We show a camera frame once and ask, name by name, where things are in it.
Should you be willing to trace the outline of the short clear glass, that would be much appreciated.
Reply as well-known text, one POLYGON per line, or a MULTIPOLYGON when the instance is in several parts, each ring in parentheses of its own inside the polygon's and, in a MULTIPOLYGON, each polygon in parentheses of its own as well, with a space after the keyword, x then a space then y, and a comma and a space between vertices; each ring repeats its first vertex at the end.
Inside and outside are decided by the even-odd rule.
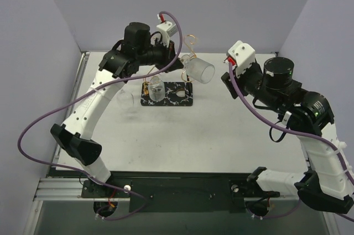
POLYGON ((165 98, 165 85, 159 76, 153 76, 149 80, 148 91, 152 101, 159 102, 165 98))
POLYGON ((211 63, 202 60, 195 55, 183 55, 180 58, 180 61, 184 66, 181 73, 181 79, 184 82, 191 82, 191 80, 188 80, 188 78, 190 78, 199 83, 207 84, 212 80, 215 74, 215 67, 211 63))

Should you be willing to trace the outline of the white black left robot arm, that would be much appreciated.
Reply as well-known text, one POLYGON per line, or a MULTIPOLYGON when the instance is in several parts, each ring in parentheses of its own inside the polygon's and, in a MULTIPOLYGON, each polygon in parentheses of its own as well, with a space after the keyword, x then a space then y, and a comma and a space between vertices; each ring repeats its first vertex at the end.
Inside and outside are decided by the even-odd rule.
POLYGON ((70 157, 96 179, 94 190, 101 197, 113 193, 111 172, 101 159, 102 146, 92 140, 97 122, 115 94, 138 72, 141 66, 154 65, 170 71, 182 68, 178 62, 179 49, 171 37, 181 33, 180 25, 168 21, 157 25, 160 39, 151 43, 152 33, 147 24, 131 22, 124 37, 104 54, 86 97, 61 125, 54 124, 51 135, 70 157))

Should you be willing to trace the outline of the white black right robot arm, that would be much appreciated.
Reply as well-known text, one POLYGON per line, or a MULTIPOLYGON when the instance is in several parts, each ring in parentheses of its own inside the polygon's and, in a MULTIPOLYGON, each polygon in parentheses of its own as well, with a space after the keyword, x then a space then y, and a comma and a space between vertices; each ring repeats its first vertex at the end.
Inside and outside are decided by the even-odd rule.
POLYGON ((294 63, 284 57, 263 65, 249 58, 227 57, 228 72, 221 77, 233 98, 252 96, 246 107, 259 117, 260 110, 277 114, 270 130, 298 138, 308 168, 286 173, 260 166, 247 179, 248 192, 264 199, 295 195, 317 211, 346 214, 353 208, 353 170, 343 153, 346 144, 336 135, 335 118, 328 100, 303 89, 293 79, 294 63))

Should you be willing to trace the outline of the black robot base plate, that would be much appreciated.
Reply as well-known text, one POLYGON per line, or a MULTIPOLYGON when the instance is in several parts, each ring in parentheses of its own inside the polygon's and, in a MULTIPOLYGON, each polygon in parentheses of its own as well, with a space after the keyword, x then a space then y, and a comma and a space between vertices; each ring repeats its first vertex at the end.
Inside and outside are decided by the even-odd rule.
POLYGON ((245 199, 254 199, 255 208, 266 206, 268 198, 279 197, 276 191, 263 191, 248 173, 158 173, 113 172, 108 183, 120 188, 128 185, 136 197, 122 190, 84 181, 86 199, 130 199, 129 211, 141 208, 144 213, 241 212, 245 199))

